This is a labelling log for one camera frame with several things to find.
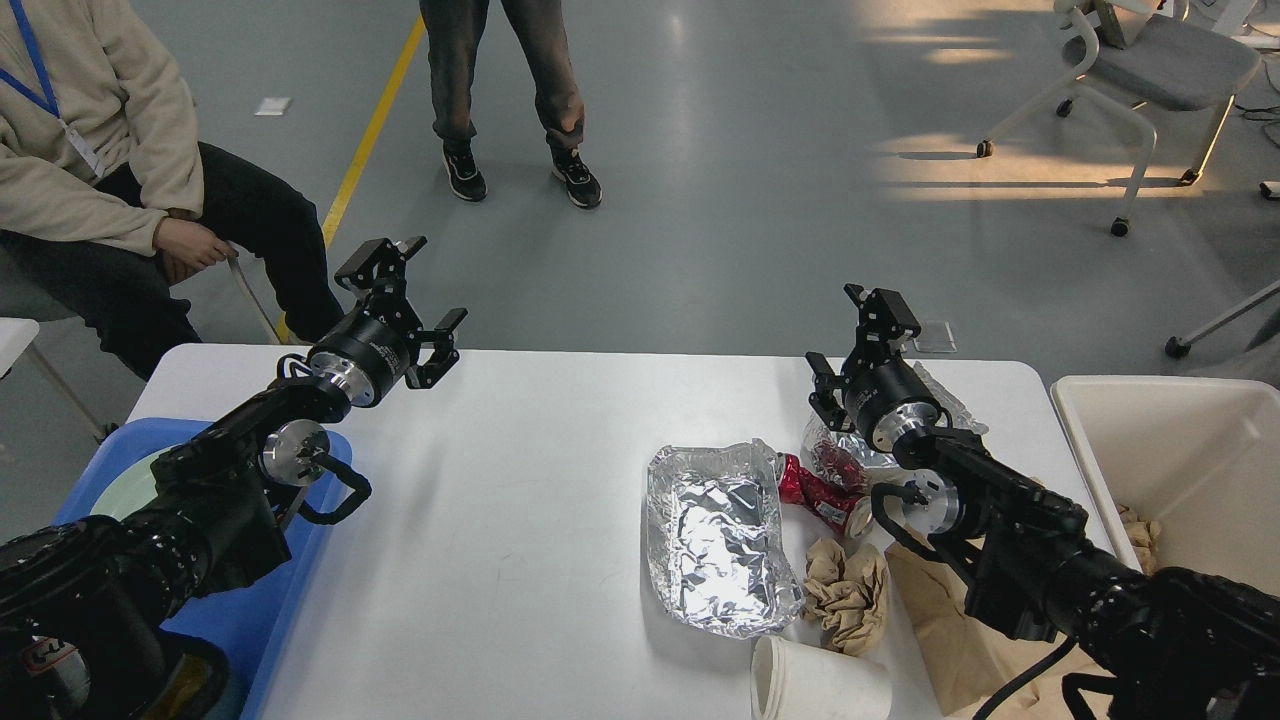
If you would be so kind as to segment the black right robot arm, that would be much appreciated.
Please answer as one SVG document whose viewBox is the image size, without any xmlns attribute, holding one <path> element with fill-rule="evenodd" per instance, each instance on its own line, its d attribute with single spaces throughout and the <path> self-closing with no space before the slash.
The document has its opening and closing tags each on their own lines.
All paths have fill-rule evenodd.
<svg viewBox="0 0 1280 720">
<path fill-rule="evenodd" d="M 978 434 L 945 425 L 943 405 L 902 360 L 920 323 L 899 292 L 846 284 L 859 311 L 855 345 L 840 372 L 818 352 L 810 405 L 831 430 L 854 433 L 908 470 L 948 483 L 957 518 L 916 541 L 884 510 L 928 498 L 914 487 L 870 489 L 876 521 L 902 547 L 948 565 L 965 583 L 965 611 L 1007 638 L 1065 639 L 978 710 L 988 717 L 1015 691 L 1084 650 L 1102 675 L 1061 683 L 1075 719 L 1085 693 L 1111 697 L 1111 719 L 1275 719 L 1279 700 L 1277 598 L 1185 568 L 1146 575 L 1085 537 L 1075 501 L 993 459 Z"/>
</svg>

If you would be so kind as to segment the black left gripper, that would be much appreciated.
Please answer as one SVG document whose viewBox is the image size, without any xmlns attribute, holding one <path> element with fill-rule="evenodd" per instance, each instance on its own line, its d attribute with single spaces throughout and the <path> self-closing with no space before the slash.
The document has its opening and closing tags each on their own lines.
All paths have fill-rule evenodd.
<svg viewBox="0 0 1280 720">
<path fill-rule="evenodd" d="M 376 406 L 403 377 L 412 389 L 430 389 L 460 360 L 454 332 L 468 309 L 451 309 L 429 331 L 404 296 L 406 265 L 426 245 L 425 236 L 370 240 L 334 274 L 339 287 L 364 297 L 311 347 L 306 366 L 355 407 Z M 425 345 L 431 354 L 417 363 Z"/>
</svg>

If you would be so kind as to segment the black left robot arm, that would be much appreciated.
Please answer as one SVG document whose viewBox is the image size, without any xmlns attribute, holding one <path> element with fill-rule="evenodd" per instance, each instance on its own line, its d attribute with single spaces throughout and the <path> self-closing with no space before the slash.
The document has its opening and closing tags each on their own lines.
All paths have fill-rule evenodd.
<svg viewBox="0 0 1280 720">
<path fill-rule="evenodd" d="M 353 309 L 296 369 L 161 452 L 156 495 L 122 520 L 90 515 L 3 546 L 5 719 L 215 719 L 236 701 L 227 653 L 169 632 L 191 600 L 252 585 L 292 557 L 285 529 L 346 520 L 371 495 L 326 425 L 397 382 L 435 386 L 460 360 L 456 307 L 426 327 L 406 293 L 425 245 L 370 240 L 337 272 Z"/>
</svg>

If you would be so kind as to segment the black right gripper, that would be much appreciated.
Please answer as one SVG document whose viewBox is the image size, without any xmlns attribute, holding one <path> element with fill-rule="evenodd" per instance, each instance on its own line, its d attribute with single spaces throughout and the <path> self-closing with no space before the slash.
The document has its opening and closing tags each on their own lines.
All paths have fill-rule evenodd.
<svg viewBox="0 0 1280 720">
<path fill-rule="evenodd" d="M 874 451 L 891 454 L 909 430 L 943 419 L 940 401 L 902 360 L 902 345 L 920 336 L 922 324 L 897 291 L 845 284 L 844 292 L 858 309 L 854 350 L 842 374 L 824 355 L 806 352 L 809 404 L 828 430 L 849 432 L 850 419 Z"/>
</svg>

